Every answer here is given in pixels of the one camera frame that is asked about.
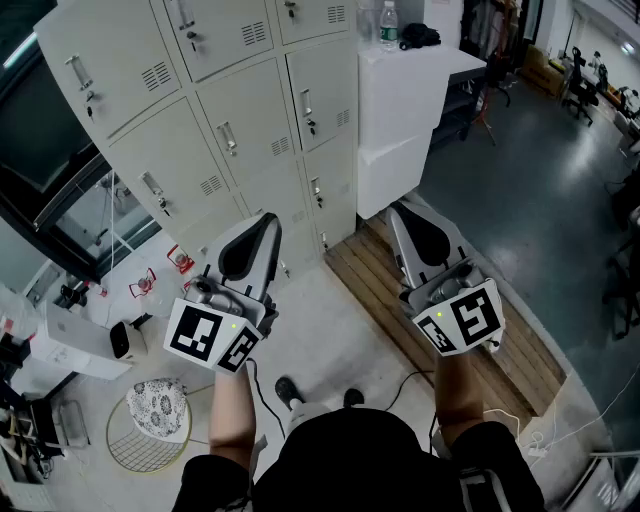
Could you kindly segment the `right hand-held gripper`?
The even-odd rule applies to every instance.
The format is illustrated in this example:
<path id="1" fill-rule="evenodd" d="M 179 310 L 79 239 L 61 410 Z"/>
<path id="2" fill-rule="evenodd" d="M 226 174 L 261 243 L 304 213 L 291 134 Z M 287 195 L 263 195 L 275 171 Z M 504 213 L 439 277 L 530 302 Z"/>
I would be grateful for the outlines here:
<path id="1" fill-rule="evenodd" d="M 413 288 L 400 294 L 401 306 L 439 355 L 459 355 L 479 346 L 494 354 L 506 329 L 497 284 L 466 258 L 458 233 L 446 231 L 438 219 L 408 202 L 393 202 L 386 210 L 396 263 Z M 449 268 L 458 261 L 424 284 L 425 268 Z"/>

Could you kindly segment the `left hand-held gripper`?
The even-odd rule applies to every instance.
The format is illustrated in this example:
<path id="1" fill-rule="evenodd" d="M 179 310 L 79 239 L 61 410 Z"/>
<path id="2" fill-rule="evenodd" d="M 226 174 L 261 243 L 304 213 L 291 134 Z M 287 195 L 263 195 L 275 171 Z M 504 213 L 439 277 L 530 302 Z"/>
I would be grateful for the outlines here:
<path id="1" fill-rule="evenodd" d="M 273 220 L 275 214 L 263 214 L 220 252 L 221 274 L 243 279 L 243 294 L 204 275 L 189 282 L 186 296 L 174 301 L 165 350 L 216 372 L 236 373 L 244 366 L 278 317 L 266 296 L 282 238 L 281 225 Z"/>

